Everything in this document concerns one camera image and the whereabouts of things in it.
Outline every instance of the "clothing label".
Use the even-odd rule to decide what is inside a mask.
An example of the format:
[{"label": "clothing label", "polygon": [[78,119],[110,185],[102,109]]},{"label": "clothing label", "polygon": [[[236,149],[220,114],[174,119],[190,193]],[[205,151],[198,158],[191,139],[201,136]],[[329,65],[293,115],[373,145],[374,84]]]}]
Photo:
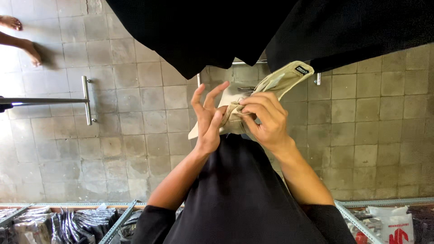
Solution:
[{"label": "clothing label", "polygon": [[309,71],[307,71],[306,69],[303,69],[303,67],[301,67],[300,65],[297,66],[296,70],[300,73],[302,73],[303,75],[309,73]]}]

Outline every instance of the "beige pants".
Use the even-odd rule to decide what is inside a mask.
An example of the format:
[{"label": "beige pants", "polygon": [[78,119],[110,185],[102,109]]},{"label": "beige pants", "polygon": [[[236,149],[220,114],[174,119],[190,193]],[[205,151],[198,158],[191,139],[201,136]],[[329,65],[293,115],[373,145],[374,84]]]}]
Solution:
[{"label": "beige pants", "polygon": [[[258,85],[256,85],[253,93],[243,93],[238,91],[238,87],[255,86],[255,82],[233,82],[223,91],[220,100],[221,106],[228,106],[224,114],[223,120],[220,124],[220,134],[250,134],[249,128],[242,120],[241,110],[244,106],[240,105],[238,101],[249,97],[251,94],[257,92],[273,92],[277,99],[280,101],[282,96],[292,89],[299,82],[307,79],[314,73],[311,66],[300,62],[294,61],[279,70],[269,74]],[[188,134],[188,139],[193,139],[198,135],[197,123]]]}]

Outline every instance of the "foot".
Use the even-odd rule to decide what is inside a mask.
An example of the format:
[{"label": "foot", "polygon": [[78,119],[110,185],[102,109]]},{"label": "foot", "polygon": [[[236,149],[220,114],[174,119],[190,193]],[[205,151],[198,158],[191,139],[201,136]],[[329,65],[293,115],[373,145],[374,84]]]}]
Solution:
[{"label": "foot", "polygon": [[36,51],[33,42],[27,39],[22,39],[22,41],[23,41],[22,50],[24,50],[24,52],[26,52],[27,55],[29,55],[29,58],[32,60],[33,67],[37,67],[41,65],[42,63],[41,56]]},{"label": "foot", "polygon": [[23,29],[21,22],[17,18],[9,15],[0,15],[0,26],[4,26],[13,30]]}]

